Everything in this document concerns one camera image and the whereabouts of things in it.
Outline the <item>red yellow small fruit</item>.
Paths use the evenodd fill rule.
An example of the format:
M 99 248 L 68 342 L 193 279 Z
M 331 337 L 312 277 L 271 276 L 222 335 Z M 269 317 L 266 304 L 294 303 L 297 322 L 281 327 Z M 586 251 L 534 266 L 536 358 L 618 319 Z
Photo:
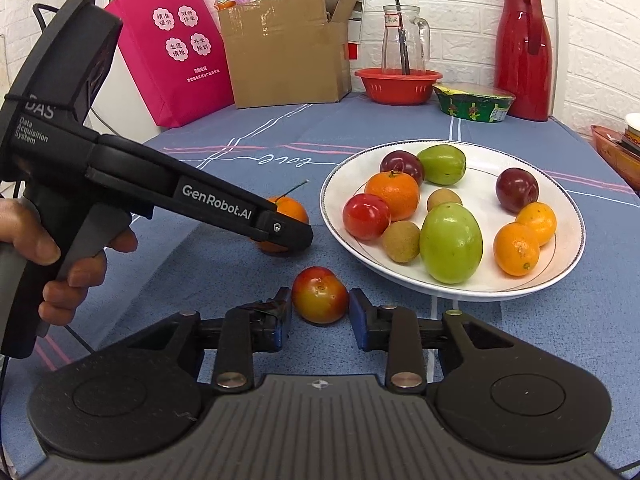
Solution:
M 349 296 L 346 287 L 329 269 L 311 266 L 300 272 L 293 283 L 292 303 L 305 321 L 329 325 L 347 312 Z

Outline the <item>orange bowl stack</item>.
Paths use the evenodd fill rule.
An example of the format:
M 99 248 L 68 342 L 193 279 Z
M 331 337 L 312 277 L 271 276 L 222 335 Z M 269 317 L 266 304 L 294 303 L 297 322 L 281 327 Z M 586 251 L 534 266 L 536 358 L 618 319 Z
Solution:
M 639 192 L 639 156 L 622 144 L 623 135 L 615 130 L 592 125 L 591 142 L 599 155 L 633 188 Z

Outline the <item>red cherry tomato fruit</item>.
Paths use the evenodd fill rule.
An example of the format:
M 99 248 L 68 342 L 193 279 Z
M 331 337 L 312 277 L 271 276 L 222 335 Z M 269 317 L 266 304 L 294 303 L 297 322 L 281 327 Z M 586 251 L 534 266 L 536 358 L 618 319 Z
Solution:
M 390 225 L 390 207 L 376 195 L 352 196 L 343 208 L 345 229 L 357 240 L 376 240 Z

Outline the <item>glass pitcher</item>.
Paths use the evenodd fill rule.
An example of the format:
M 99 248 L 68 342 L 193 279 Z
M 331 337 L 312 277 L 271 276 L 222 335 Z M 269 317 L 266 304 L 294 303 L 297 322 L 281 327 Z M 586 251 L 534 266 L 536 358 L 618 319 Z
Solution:
M 399 75 L 425 72 L 431 59 L 431 26 L 420 8 L 396 0 L 383 10 L 382 70 Z

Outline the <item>orange mandarin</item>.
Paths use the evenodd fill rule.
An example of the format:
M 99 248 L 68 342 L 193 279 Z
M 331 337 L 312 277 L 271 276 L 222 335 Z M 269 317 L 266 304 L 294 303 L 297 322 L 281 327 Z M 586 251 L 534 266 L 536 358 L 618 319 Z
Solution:
M 420 186 L 401 171 L 382 171 L 370 177 L 364 192 L 382 198 L 393 221 L 409 219 L 420 202 Z

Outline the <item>blue checked tablecloth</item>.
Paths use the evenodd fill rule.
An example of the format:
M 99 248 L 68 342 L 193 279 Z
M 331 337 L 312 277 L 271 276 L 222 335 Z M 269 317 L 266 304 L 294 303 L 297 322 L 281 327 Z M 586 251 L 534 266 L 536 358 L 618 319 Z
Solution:
M 445 300 L 406 289 L 361 264 L 324 226 L 319 194 L 328 173 L 363 148 L 410 139 L 462 140 L 526 160 L 570 193 L 586 225 L 574 271 L 542 292 L 468 304 L 476 318 L 590 370 L 608 388 L 613 415 L 600 456 L 613 467 L 639 457 L 639 201 L 577 133 L 557 122 L 508 118 L 476 124 L 435 104 L 384 106 L 353 94 L 337 104 L 226 108 L 157 136 L 152 147 L 261 196 L 291 193 L 307 211 L 314 241 L 299 255 L 268 255 L 247 238 L 168 211 L 134 224 L 139 246 L 111 252 L 103 285 L 69 330 L 51 328 L 34 354 L 10 363 L 3 387 L 2 442 L 18 474 L 42 459 L 26 403 L 51 370 L 178 311 L 219 318 L 264 300 L 310 266 L 325 266 L 375 304 L 439 315 Z

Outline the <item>dark red plum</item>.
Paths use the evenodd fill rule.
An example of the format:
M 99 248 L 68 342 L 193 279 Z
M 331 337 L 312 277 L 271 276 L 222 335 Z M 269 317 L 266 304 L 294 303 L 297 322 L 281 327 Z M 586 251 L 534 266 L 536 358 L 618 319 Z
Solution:
M 403 172 L 413 177 L 417 185 L 424 181 L 424 168 L 415 154 L 403 150 L 388 153 L 380 163 L 379 172 L 395 171 Z
M 506 211 L 518 214 L 525 206 L 538 200 L 539 186 L 530 172 L 521 168 L 508 168 L 498 175 L 496 194 Z

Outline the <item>large green jujube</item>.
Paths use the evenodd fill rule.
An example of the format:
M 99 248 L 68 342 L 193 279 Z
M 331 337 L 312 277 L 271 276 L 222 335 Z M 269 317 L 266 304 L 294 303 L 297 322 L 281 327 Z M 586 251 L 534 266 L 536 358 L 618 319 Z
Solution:
M 483 252 L 480 226 L 462 205 L 441 204 L 426 215 L 420 256 L 434 280 L 447 285 L 465 282 L 480 266 Z

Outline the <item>green instant noodle bowl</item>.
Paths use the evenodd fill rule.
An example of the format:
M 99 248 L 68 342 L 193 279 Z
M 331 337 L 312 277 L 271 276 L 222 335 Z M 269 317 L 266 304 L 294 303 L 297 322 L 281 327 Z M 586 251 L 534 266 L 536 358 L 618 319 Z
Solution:
M 515 96 L 491 86 L 466 82 L 438 82 L 433 86 L 440 110 L 472 122 L 502 122 Z

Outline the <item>yellow orange kumquat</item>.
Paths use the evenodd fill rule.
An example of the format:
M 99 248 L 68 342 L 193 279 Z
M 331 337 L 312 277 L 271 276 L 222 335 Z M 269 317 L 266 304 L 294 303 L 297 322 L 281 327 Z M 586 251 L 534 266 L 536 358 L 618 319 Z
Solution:
M 498 267 L 516 278 L 532 272 L 539 260 L 540 247 L 535 232 L 518 222 L 503 226 L 492 248 Z

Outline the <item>mandarin with stem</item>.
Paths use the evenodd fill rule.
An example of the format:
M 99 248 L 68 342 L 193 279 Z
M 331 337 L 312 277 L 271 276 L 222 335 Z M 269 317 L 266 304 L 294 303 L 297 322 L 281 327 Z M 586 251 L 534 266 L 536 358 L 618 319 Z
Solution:
M 277 205 L 277 210 L 281 214 L 285 214 L 286 216 L 294 218 L 295 220 L 308 223 L 309 219 L 308 219 L 308 214 L 306 209 L 301 203 L 299 203 L 297 200 L 294 200 L 294 198 L 291 197 L 291 194 L 295 190 L 297 190 L 298 188 L 301 188 L 303 185 L 307 183 L 308 183 L 307 180 L 303 180 L 302 182 L 299 182 L 299 184 L 294 185 L 292 188 L 282 193 L 281 195 L 271 196 L 268 198 L 268 200 L 271 203 L 274 203 Z M 270 242 L 260 242 L 257 244 L 257 246 L 263 252 L 270 252 L 270 254 L 275 254 L 276 252 L 288 251 L 285 247 L 272 244 Z

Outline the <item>white cup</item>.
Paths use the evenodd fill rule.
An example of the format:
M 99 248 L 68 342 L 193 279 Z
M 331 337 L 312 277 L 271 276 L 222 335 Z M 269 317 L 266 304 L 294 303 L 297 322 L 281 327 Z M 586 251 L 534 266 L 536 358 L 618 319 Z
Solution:
M 624 139 L 627 143 L 636 146 L 640 146 L 640 113 L 629 113 L 625 116 L 626 129 L 624 133 Z

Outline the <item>brown longan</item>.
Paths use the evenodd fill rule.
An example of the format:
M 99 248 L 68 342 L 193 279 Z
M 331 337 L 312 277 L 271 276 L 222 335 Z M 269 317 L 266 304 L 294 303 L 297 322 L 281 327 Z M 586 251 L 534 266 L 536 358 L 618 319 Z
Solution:
M 428 196 L 426 210 L 432 211 L 435 207 L 441 204 L 450 203 L 461 205 L 462 199 L 457 193 L 451 191 L 449 188 L 439 188 Z
M 382 245 L 388 258 L 409 263 L 420 252 L 420 229 L 411 221 L 393 222 L 382 235 Z

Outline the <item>red plastic basket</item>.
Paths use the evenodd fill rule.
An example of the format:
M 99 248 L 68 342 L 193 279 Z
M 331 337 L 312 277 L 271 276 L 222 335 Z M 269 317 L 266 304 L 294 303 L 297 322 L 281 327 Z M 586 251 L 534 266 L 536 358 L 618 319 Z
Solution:
M 386 72 L 382 68 L 356 70 L 367 96 L 375 103 L 385 105 L 421 105 L 431 97 L 433 86 L 442 79 L 434 70 L 414 70 L 409 75 Z

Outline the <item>small green jujube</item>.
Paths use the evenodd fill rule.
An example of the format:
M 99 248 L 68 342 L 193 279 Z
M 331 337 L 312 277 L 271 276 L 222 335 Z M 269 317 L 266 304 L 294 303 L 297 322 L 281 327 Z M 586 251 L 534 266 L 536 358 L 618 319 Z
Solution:
M 451 144 L 436 144 L 424 148 L 416 157 L 423 167 L 427 182 L 438 185 L 454 185 L 465 175 L 466 156 Z

